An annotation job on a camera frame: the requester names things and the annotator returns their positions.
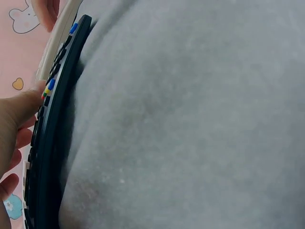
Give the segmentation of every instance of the yellow heart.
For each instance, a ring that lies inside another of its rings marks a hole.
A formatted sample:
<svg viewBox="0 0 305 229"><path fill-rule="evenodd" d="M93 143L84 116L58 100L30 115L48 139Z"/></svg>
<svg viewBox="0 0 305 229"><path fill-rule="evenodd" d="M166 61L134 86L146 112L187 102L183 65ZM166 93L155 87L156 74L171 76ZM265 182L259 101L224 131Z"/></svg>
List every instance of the yellow heart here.
<svg viewBox="0 0 305 229"><path fill-rule="evenodd" d="M17 78L15 82L13 82L13 88L21 91L23 89L24 83L23 80L21 78Z"/></svg>

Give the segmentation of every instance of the remote control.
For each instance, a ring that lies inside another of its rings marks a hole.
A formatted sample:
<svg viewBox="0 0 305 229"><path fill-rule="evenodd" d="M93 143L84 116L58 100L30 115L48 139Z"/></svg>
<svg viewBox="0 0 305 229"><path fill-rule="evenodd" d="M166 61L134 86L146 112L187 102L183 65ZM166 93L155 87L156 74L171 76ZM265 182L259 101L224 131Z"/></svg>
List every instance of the remote control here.
<svg viewBox="0 0 305 229"><path fill-rule="evenodd" d="M62 193L59 185L62 153L56 149L60 112L77 79L75 69L90 33L88 15L75 23L59 48L42 95L28 160L23 163L23 217L25 229L59 229Z"/></svg>
<svg viewBox="0 0 305 229"><path fill-rule="evenodd" d="M60 13L48 43L43 51L43 55L36 72L36 81L46 80L48 78L49 71L55 59L59 45L67 39L69 30L75 21L81 2L82 0L68 0Z"/></svg>

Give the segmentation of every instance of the remote control button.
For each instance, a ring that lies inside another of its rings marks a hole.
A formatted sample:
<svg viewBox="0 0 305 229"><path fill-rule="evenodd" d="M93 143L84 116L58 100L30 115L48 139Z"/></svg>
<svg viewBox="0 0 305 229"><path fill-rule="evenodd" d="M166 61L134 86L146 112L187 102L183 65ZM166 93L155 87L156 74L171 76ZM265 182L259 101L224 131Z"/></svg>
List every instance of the remote control button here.
<svg viewBox="0 0 305 229"><path fill-rule="evenodd" d="M28 191L29 191L29 179L30 179L30 175L29 175L29 170L27 169L26 172L26 179L25 179L25 190L24 190L24 201L28 204Z"/></svg>
<svg viewBox="0 0 305 229"><path fill-rule="evenodd" d="M58 64L64 57L64 55L66 54L66 49L60 49L58 54L56 55L56 58L54 60L54 64Z"/></svg>
<svg viewBox="0 0 305 229"><path fill-rule="evenodd" d="M44 106L41 106L41 107L39 108L38 113L37 113L37 118L43 117L44 109L45 109Z"/></svg>
<svg viewBox="0 0 305 229"><path fill-rule="evenodd" d="M31 147L30 153L28 156L28 162L32 162L35 157L36 157L36 150L33 147Z"/></svg>
<svg viewBox="0 0 305 229"><path fill-rule="evenodd" d="M77 29L77 26L78 26L78 23L74 23L74 25L70 29L70 34L73 34L75 32L75 30Z"/></svg>
<svg viewBox="0 0 305 229"><path fill-rule="evenodd" d="M31 218L30 218L30 214L29 214L29 210L28 209L24 209L24 216L26 219L26 224L28 225L28 229L34 229L32 223L31 223Z"/></svg>
<svg viewBox="0 0 305 229"><path fill-rule="evenodd" d="M50 97L47 96L47 97L45 98L45 100L44 100L44 105L45 105L45 106L48 106L48 105L49 105L49 102L50 102Z"/></svg>
<svg viewBox="0 0 305 229"><path fill-rule="evenodd" d="M67 40L66 40L66 42L63 44L63 48L64 48L64 49L68 46L68 44L70 43L71 40L72 40L72 36L69 35L68 38L67 38Z"/></svg>
<svg viewBox="0 0 305 229"><path fill-rule="evenodd" d="M63 59L63 57L65 56L67 50L63 49L60 53L59 53L59 57L58 60L61 61Z"/></svg>
<svg viewBox="0 0 305 229"><path fill-rule="evenodd" d="M34 142L35 142L35 130L37 129L37 125L38 125L38 121L35 122L35 125L34 125L34 131L33 131L33 135L32 135L32 139L30 141L30 145L33 147L34 145Z"/></svg>
<svg viewBox="0 0 305 229"><path fill-rule="evenodd" d="M32 147L37 145L37 140L38 140L37 136L39 136L39 134L41 132L42 124L43 124L42 119L39 119L38 121L35 122L34 131L33 131L33 135L32 135L32 140L30 142L30 145Z"/></svg>
<svg viewBox="0 0 305 229"><path fill-rule="evenodd" d="M26 221L26 220L24 221L24 226L25 226L25 229L29 229L29 227L28 227L28 224L27 224L27 221Z"/></svg>
<svg viewBox="0 0 305 229"><path fill-rule="evenodd" d="M60 68L61 68L61 64L60 63L56 64L55 68L53 69L53 71L50 74L50 77L54 78L54 76L56 76L56 74L59 72Z"/></svg>
<svg viewBox="0 0 305 229"><path fill-rule="evenodd" d="M30 217L35 216L36 211L36 193L37 193L37 187L36 187L36 179L34 177L30 177L29 179L29 186L30 186L30 192L28 192L28 206L29 206L29 215Z"/></svg>

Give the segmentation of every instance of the gray sweatshirt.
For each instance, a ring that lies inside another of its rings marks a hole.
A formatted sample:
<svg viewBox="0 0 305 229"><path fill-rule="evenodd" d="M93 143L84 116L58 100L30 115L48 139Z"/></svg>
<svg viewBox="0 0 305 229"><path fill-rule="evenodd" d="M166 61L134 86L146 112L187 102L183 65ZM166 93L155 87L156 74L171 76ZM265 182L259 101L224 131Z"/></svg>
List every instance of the gray sweatshirt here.
<svg viewBox="0 0 305 229"><path fill-rule="evenodd" d="M84 0L61 229L303 229L305 1Z"/></svg>

